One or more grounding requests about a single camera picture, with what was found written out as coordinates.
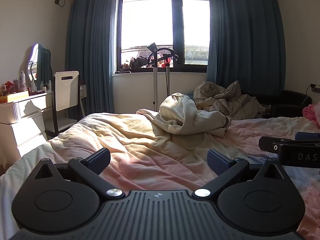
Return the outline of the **yellow box on dresser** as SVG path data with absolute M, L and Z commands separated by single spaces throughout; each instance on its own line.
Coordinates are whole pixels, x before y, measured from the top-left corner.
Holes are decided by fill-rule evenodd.
M 7 95 L 0 96 L 0 103 L 14 102 L 23 98 L 27 98 L 28 96 L 29 96 L 28 91 L 7 94 Z

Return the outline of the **cream zip-up sweater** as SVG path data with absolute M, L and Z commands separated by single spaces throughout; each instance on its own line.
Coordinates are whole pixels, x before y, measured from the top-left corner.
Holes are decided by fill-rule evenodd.
M 201 111 L 189 96 L 174 93 L 160 105 L 159 110 L 139 109 L 137 114 L 145 116 L 160 129 L 174 135 L 208 133 L 223 137 L 231 124 L 230 117 L 219 111 Z

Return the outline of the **pastel bed blanket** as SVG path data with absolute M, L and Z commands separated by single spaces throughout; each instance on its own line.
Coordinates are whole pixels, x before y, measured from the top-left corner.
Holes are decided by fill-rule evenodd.
M 32 169 L 43 158 L 65 163 L 106 147 L 111 163 L 102 177 L 124 191 L 195 190 L 215 178 L 207 165 L 214 148 L 229 158 L 262 163 L 271 155 L 260 150 L 262 136 L 294 138 L 297 132 L 319 132 L 306 118 L 233 121 L 223 137 L 208 133 L 172 135 L 139 114 L 91 114 L 54 139 L 25 154 L 1 176 L 1 239 L 18 226 L 12 201 Z

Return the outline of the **white spray bottle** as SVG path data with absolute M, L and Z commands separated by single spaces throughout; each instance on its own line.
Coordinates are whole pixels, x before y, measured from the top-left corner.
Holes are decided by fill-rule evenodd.
M 27 90 L 26 76 L 25 76 L 25 72 L 23 70 L 21 71 L 19 82 L 20 82 L 20 90 L 22 92 L 26 91 Z

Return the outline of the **white back chair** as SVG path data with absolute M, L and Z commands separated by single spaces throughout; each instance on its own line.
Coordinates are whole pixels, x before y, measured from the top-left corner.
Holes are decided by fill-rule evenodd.
M 53 96 L 52 96 L 52 119 L 44 121 L 46 135 L 53 138 L 59 133 L 66 131 L 79 120 L 79 113 L 75 118 L 58 116 L 60 111 L 76 107 L 80 110 L 80 85 L 79 72 L 63 71 L 56 72 L 53 76 Z

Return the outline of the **pink fluffy garment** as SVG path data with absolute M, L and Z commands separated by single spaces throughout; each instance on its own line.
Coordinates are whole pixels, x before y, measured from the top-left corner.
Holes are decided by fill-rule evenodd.
M 302 113 L 305 118 L 314 122 L 317 127 L 320 126 L 320 103 L 304 107 Z

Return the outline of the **black sofa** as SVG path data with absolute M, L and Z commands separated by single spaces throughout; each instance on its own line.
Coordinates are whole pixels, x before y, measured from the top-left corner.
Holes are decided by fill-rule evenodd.
M 272 95 L 258 98 L 259 103 L 266 108 L 262 118 L 303 116 L 303 109 L 312 104 L 312 98 L 306 94 L 291 90 L 282 90 Z

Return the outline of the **black framed window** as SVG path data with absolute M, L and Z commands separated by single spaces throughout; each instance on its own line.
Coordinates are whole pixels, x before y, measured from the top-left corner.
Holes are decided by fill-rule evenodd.
M 170 48 L 173 72 L 204 73 L 210 42 L 209 0 L 118 0 L 117 73 L 150 72 L 146 46 Z

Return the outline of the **wavy vanity mirror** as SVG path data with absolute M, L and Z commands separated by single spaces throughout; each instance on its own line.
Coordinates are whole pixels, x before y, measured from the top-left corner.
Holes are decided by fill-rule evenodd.
M 41 44 L 33 45 L 26 68 L 26 79 L 32 92 L 52 90 L 51 51 Z

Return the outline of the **wall power socket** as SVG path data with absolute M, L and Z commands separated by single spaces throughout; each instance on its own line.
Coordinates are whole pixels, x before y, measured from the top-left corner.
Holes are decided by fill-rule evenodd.
M 310 84 L 311 91 L 314 93 L 320 93 L 320 85 Z

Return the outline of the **garment steamer stand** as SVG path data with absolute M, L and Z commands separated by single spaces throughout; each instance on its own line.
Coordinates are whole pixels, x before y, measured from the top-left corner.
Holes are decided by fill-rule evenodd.
M 153 73 L 153 110 L 158 111 L 158 69 L 162 65 L 159 64 L 163 62 L 165 68 L 165 87 L 167 96 L 170 95 L 170 62 L 169 59 L 173 61 L 178 60 L 178 55 L 173 49 L 164 47 L 157 48 L 155 43 L 146 46 L 151 54 L 147 59 L 147 66 L 152 68 Z

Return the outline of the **right teal curtain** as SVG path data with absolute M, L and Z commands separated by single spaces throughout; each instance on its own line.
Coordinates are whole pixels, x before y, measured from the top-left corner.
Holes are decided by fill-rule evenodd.
M 245 94 L 284 89 L 286 56 L 278 0 L 209 0 L 207 80 L 222 87 L 239 81 Z

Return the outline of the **left teal curtain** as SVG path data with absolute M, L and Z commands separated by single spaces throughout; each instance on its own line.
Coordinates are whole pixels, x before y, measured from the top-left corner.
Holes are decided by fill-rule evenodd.
M 86 114 L 114 112 L 111 65 L 112 0 L 73 0 L 67 30 L 66 70 L 87 88 Z

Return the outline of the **white dresser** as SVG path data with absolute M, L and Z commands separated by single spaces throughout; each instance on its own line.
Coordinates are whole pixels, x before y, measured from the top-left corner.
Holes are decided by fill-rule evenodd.
M 4 169 L 47 141 L 43 112 L 51 107 L 51 92 L 1 104 L 1 165 Z

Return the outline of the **teal curtain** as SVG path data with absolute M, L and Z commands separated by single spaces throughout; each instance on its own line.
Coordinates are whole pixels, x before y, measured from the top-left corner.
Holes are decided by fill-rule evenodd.
M 67 30 L 66 70 L 87 88 L 86 114 L 114 112 L 111 65 L 112 0 L 73 0 Z
M 239 81 L 245 94 L 284 89 L 286 56 L 278 0 L 209 0 L 207 80 L 222 87 Z

